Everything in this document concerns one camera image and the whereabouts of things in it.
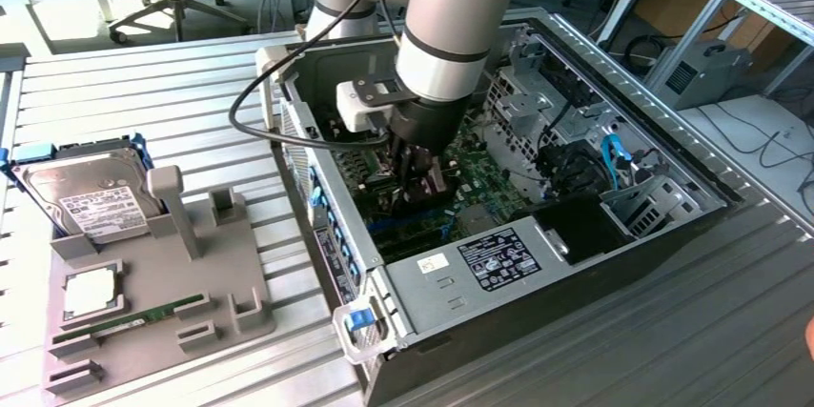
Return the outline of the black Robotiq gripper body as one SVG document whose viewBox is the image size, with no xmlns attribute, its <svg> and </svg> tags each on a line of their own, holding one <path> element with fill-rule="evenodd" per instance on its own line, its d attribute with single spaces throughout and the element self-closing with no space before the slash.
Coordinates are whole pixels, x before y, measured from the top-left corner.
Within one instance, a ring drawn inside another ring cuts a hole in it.
<svg viewBox="0 0 814 407">
<path fill-rule="evenodd" d="M 419 98 L 396 104 L 390 121 L 391 150 L 398 153 L 418 147 L 439 156 L 459 132 L 470 103 L 470 98 L 450 102 Z"/>
</svg>

